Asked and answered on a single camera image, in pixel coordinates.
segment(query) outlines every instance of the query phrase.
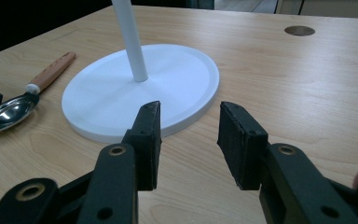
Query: wooden table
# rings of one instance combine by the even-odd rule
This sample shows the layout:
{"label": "wooden table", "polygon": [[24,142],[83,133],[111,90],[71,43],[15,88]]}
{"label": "wooden table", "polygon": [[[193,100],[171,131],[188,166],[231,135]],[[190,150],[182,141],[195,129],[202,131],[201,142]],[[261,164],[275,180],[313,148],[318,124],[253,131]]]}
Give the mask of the wooden table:
{"label": "wooden table", "polygon": [[[264,223],[257,191],[240,191],[216,144],[221,101],[244,106],[270,143],[305,151],[328,178],[350,186],[358,172],[358,19],[134,7],[143,45],[169,43],[208,54],[221,76],[213,107],[162,139],[158,188],[140,192],[140,223]],[[288,26],[315,29],[288,35]],[[32,115],[0,133],[0,198],[34,177],[59,186],[91,171],[106,146],[69,126],[61,107],[70,80],[94,61],[124,49],[114,10],[0,52],[4,100],[67,51],[77,58],[41,94]]]}

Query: spoon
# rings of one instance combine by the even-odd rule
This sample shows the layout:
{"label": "spoon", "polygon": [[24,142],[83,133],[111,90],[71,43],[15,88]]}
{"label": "spoon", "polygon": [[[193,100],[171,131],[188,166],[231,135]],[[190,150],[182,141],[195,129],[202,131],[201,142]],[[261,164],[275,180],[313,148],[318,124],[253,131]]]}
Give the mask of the spoon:
{"label": "spoon", "polygon": [[47,88],[75,59],[68,52],[34,77],[25,87],[23,95],[7,100],[0,105],[0,131],[8,129],[28,117],[39,102],[39,93]]}

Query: wooden handle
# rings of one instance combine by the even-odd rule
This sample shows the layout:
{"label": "wooden handle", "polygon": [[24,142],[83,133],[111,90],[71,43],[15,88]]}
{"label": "wooden handle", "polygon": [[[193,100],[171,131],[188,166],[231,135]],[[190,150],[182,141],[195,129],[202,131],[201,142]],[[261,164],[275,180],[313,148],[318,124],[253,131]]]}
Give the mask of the wooden handle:
{"label": "wooden handle", "polygon": [[75,59],[76,55],[73,52],[68,52],[62,55],[49,67],[43,70],[39,75],[34,77],[28,84],[26,90],[32,93],[40,93],[47,88],[62,72],[69,66],[69,64]]}

